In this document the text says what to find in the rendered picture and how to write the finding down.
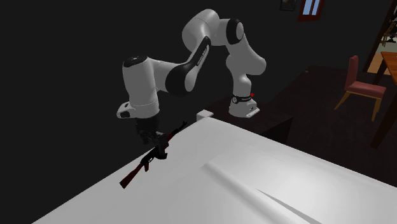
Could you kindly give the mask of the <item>red framed window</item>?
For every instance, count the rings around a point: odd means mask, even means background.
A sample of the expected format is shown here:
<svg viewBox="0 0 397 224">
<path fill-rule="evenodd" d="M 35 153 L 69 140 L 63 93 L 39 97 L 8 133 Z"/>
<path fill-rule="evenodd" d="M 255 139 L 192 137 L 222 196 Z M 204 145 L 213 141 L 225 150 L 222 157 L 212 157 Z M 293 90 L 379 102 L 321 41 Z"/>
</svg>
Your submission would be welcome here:
<svg viewBox="0 0 397 224">
<path fill-rule="evenodd" d="M 325 0 L 302 0 L 302 5 L 298 15 L 298 21 L 318 21 L 321 17 L 324 3 Z"/>
</svg>

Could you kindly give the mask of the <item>white bed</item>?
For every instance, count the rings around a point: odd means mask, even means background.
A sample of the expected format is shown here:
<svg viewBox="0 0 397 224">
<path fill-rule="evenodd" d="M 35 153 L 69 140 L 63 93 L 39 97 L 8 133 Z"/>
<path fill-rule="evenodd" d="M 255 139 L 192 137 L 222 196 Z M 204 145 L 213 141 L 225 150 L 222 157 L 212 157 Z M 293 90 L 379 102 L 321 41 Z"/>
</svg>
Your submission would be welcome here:
<svg viewBox="0 0 397 224">
<path fill-rule="evenodd" d="M 33 224 L 397 224 L 397 188 L 203 118 Z"/>
</svg>

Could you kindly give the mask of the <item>dark framed wall picture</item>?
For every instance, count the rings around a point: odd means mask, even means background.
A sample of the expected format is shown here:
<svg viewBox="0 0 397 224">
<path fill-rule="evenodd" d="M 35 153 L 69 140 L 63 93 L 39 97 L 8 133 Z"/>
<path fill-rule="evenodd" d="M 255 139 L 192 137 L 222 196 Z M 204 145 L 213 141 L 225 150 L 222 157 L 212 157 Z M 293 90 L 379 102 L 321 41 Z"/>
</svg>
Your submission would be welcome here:
<svg viewBox="0 0 397 224">
<path fill-rule="evenodd" d="M 281 0 L 279 9 L 281 11 L 294 11 L 296 8 L 296 0 Z"/>
</svg>

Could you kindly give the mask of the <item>brown wooden table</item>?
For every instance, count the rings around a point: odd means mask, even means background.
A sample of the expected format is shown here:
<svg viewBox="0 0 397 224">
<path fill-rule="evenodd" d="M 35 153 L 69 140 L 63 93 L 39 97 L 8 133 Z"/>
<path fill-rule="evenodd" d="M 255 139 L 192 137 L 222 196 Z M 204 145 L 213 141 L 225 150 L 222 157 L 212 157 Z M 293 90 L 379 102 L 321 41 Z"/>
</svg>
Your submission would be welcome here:
<svg viewBox="0 0 397 224">
<path fill-rule="evenodd" d="M 381 52 L 382 62 L 373 80 L 373 85 L 377 85 L 381 80 L 384 71 L 388 68 L 394 84 L 397 86 L 397 53 Z M 372 148 L 377 148 L 382 142 L 390 128 L 393 126 L 397 119 L 397 93 L 394 95 L 390 107 L 387 109 L 373 139 L 370 143 Z"/>
</svg>

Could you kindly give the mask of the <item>dark robot stand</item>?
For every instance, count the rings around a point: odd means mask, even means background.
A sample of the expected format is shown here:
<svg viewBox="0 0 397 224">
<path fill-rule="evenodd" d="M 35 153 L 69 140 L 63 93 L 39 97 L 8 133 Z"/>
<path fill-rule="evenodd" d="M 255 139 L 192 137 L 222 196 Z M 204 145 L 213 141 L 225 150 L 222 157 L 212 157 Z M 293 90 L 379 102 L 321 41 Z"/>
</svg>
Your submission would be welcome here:
<svg viewBox="0 0 397 224">
<path fill-rule="evenodd" d="M 238 118 L 229 114 L 231 97 L 224 97 L 205 108 L 213 118 L 246 129 L 271 140 L 286 144 L 293 116 L 280 112 L 269 105 L 258 103 L 260 111 L 252 118 Z"/>
</svg>

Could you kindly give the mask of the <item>red upholstered wooden chair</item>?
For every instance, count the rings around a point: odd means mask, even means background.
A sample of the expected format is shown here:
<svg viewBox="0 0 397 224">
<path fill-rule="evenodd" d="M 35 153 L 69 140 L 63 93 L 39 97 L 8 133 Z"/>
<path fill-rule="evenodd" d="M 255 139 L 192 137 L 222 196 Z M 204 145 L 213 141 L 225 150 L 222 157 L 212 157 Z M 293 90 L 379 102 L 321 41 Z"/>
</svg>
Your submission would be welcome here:
<svg viewBox="0 0 397 224">
<path fill-rule="evenodd" d="M 345 100 L 351 94 L 375 99 L 375 104 L 373 107 L 372 118 L 371 118 L 371 121 L 374 121 L 377 113 L 379 112 L 379 108 L 384 93 L 386 91 L 386 87 L 358 81 L 357 80 L 358 66 L 359 66 L 359 57 L 357 55 L 352 56 L 349 59 L 349 67 L 347 70 L 347 77 L 344 85 L 345 93 L 342 96 L 341 100 L 338 102 L 338 104 L 334 107 L 334 110 L 338 109 L 338 107 L 342 103 L 344 103 Z"/>
</svg>

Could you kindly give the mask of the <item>black and red toy rifle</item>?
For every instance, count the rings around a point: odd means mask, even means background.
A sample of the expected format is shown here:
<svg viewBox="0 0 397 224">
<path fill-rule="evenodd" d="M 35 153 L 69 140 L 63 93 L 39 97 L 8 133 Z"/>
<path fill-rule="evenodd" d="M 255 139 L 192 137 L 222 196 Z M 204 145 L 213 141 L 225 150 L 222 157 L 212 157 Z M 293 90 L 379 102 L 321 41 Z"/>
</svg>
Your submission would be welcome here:
<svg viewBox="0 0 397 224">
<path fill-rule="evenodd" d="M 169 141 L 179 132 L 181 132 L 187 125 L 186 121 L 183 121 L 181 126 L 174 129 L 169 134 L 163 133 L 160 131 L 146 131 L 140 130 L 139 134 L 143 138 L 145 143 L 148 143 L 149 140 L 153 141 L 155 147 L 150 150 L 143 158 L 137 167 L 128 173 L 121 181 L 120 185 L 122 188 L 126 188 L 128 184 L 133 180 L 136 174 L 144 168 L 144 171 L 147 172 L 149 170 L 150 162 L 156 158 L 158 160 L 165 160 L 167 158 L 167 152 L 165 151 L 169 147 Z"/>
</svg>

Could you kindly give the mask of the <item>dark wooden door frame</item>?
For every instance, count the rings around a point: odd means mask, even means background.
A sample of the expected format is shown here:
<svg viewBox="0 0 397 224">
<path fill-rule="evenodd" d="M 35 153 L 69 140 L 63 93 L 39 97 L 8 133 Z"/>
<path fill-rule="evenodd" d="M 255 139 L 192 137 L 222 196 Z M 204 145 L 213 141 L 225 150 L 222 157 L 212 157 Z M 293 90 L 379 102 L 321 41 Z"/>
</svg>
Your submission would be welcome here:
<svg viewBox="0 0 397 224">
<path fill-rule="evenodd" d="M 391 5 L 390 5 L 390 7 L 389 7 L 389 9 L 387 11 L 386 17 L 385 17 L 385 19 L 384 19 L 384 21 L 382 23 L 382 26 L 379 29 L 379 32 L 378 32 L 378 34 L 376 36 L 376 39 L 375 39 L 375 41 L 373 43 L 372 49 L 371 49 L 371 51 L 369 53 L 369 56 L 368 56 L 368 58 L 367 58 L 367 60 L 365 62 L 365 65 L 364 65 L 364 67 L 362 69 L 362 71 L 364 73 L 366 73 L 368 71 L 368 68 L 370 67 L 370 64 L 372 63 L 373 56 L 375 55 L 375 53 L 376 53 L 376 51 L 377 51 L 377 49 L 379 47 L 380 41 L 383 38 L 384 33 L 386 32 L 387 28 L 389 27 L 388 24 L 389 24 L 389 21 L 390 21 L 392 15 L 393 15 L 393 13 L 394 13 L 394 10 L 395 10 L 396 6 L 397 6 L 397 0 L 392 0 Z"/>
</svg>

